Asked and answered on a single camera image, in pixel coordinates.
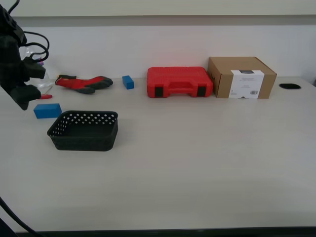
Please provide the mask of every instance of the red glove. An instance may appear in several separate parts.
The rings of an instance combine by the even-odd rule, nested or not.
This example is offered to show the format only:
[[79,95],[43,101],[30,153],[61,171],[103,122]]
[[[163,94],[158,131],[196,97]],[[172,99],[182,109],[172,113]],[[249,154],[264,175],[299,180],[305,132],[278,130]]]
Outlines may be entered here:
[[95,90],[104,89],[113,84],[113,81],[106,77],[96,77],[89,80],[77,79],[76,76],[59,75],[56,85],[70,88],[79,93],[93,94]]

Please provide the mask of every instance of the blue cube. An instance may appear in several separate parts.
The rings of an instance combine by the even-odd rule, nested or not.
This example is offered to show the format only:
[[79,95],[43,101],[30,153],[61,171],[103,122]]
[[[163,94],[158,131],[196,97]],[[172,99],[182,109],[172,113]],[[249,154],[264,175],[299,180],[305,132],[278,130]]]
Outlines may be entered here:
[[34,113],[38,119],[57,118],[61,114],[60,105],[57,104],[41,104],[36,105]]
[[123,84],[126,89],[134,89],[134,81],[130,76],[123,76]]

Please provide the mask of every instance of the red case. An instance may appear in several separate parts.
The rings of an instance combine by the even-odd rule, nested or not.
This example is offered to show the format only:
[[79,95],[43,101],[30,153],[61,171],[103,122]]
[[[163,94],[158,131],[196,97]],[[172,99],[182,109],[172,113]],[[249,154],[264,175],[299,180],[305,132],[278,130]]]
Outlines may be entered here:
[[151,98],[168,97],[170,94],[186,93],[192,97],[208,97],[213,82],[203,67],[149,68],[147,94]]

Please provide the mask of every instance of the black basket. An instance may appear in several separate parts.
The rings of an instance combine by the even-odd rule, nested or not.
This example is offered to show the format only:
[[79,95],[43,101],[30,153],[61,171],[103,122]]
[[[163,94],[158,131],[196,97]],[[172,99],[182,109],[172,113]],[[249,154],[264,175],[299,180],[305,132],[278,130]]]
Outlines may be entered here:
[[47,134],[59,150],[108,151],[118,132],[118,114],[111,111],[66,111]]

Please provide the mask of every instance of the brown cardboard box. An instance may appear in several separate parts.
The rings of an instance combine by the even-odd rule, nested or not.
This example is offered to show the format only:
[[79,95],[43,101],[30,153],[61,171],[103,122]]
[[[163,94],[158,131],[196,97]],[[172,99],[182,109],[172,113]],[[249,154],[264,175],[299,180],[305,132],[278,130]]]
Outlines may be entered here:
[[208,73],[218,98],[229,98],[233,82],[231,70],[260,70],[264,73],[258,99],[268,99],[277,74],[256,57],[210,57]]

